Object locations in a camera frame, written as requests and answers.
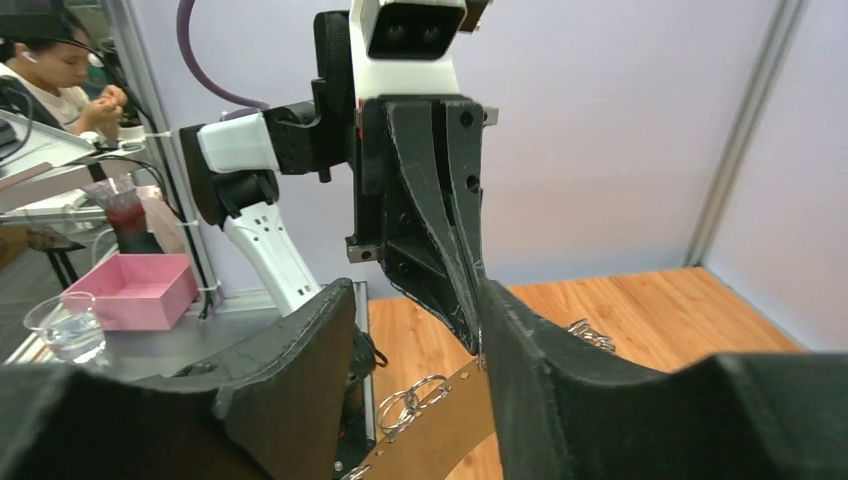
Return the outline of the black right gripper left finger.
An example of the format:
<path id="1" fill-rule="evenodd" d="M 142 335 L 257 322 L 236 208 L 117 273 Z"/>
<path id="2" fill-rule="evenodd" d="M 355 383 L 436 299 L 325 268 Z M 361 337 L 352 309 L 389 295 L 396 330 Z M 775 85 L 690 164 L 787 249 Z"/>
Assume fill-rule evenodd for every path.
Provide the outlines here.
<path id="1" fill-rule="evenodd" d="M 340 278 L 184 376 L 1 371 L 5 479 L 328 479 L 356 329 Z"/>

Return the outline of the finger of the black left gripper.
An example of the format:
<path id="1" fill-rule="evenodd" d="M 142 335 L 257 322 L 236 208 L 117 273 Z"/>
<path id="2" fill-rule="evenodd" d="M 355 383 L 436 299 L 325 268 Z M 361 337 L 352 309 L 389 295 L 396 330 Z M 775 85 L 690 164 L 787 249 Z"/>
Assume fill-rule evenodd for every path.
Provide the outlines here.
<path id="1" fill-rule="evenodd" d="M 448 169 L 443 102 L 383 103 L 384 159 L 381 266 L 390 283 L 437 317 L 471 355 L 481 352 L 479 282 L 460 299 L 444 253 L 448 230 Z"/>
<path id="2" fill-rule="evenodd" d="M 448 230 L 445 261 L 460 299 L 474 296 L 484 275 L 481 247 L 482 106 L 470 99 L 443 102 L 448 169 Z"/>

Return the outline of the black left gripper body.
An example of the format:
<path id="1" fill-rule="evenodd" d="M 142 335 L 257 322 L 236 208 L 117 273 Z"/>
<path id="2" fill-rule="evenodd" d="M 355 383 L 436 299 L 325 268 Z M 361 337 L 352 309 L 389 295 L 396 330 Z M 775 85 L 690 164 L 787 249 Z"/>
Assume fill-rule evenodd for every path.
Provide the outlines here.
<path id="1" fill-rule="evenodd" d="M 353 259 L 361 259 L 363 251 L 368 250 L 371 253 L 370 260 L 377 261 L 380 264 L 383 258 L 382 222 L 385 181 L 384 159 L 381 153 L 381 133 L 384 122 L 382 105 L 390 99 L 472 98 L 463 95 L 385 95 L 363 102 L 358 118 L 359 123 L 355 137 L 356 146 L 352 159 L 355 192 L 355 227 L 353 234 L 348 239 L 348 246 Z M 497 124 L 499 111 L 495 107 L 480 105 L 483 110 L 482 125 L 484 131 L 486 127 Z"/>

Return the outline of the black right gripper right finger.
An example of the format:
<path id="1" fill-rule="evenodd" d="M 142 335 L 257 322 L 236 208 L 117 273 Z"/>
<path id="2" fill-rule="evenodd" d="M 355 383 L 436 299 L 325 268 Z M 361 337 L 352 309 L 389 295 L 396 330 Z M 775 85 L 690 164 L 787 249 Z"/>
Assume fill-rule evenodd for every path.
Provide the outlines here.
<path id="1" fill-rule="evenodd" d="M 721 353 L 664 373 L 590 345 L 494 281 L 479 297 L 507 479 L 847 475 L 843 353 Z"/>

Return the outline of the metal key holder plate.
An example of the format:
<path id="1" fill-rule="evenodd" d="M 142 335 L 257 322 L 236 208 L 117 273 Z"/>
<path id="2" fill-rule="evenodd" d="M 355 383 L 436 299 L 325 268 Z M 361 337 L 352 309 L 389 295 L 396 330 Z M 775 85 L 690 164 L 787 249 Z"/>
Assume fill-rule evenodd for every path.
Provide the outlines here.
<path id="1" fill-rule="evenodd" d="M 484 362 L 393 393 L 376 408 L 374 423 L 382 440 L 345 479 L 446 478 L 495 432 Z"/>

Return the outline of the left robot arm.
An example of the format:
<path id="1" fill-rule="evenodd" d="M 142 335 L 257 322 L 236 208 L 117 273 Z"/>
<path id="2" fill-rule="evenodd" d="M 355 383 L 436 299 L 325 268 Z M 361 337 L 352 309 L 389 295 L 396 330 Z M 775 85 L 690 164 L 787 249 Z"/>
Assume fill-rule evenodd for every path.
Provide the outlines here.
<path id="1" fill-rule="evenodd" d="M 483 1 L 355 1 L 313 21 L 309 101 L 180 130 L 194 202 L 247 257 L 282 314 L 316 292 L 277 209 L 278 175 L 353 174 L 353 263 L 482 351 L 482 135 L 498 113 L 461 94 L 450 55 Z"/>

